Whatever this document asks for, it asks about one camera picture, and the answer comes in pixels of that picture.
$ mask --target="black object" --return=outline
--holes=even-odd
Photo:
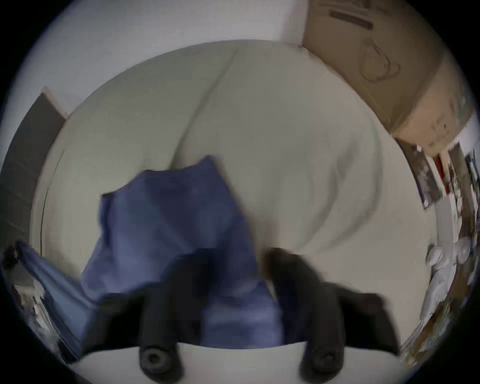
[[[383,299],[376,293],[354,292],[338,285],[335,289],[343,313],[345,345],[398,355],[399,341]]]
[[[300,256],[280,248],[265,255],[265,270],[283,310],[285,343],[307,341],[300,375],[324,383],[343,366],[344,347],[398,354],[399,345],[382,299],[323,282]]]
[[[15,247],[9,245],[4,251],[1,260],[1,266],[5,271],[11,271],[18,264],[18,259],[15,256]]]
[[[106,296],[82,344],[83,353],[139,346],[145,375],[159,383],[178,381],[183,367],[177,343],[200,344],[212,252],[197,250],[176,259],[160,283]]]

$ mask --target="white fabric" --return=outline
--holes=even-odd
[[[415,181],[360,97],[294,46],[190,47],[97,90],[44,166],[33,245],[80,274],[99,235],[101,193],[142,169],[179,168],[206,154],[217,156],[259,254],[285,247],[325,279],[384,295],[407,339],[428,286],[431,242]]]

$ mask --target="cardboard box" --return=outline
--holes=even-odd
[[[402,0],[311,0],[303,45],[358,92],[389,133],[430,156],[472,113],[453,58]]]
[[[446,51],[429,88],[393,136],[435,156],[460,133],[472,112],[466,82]]]

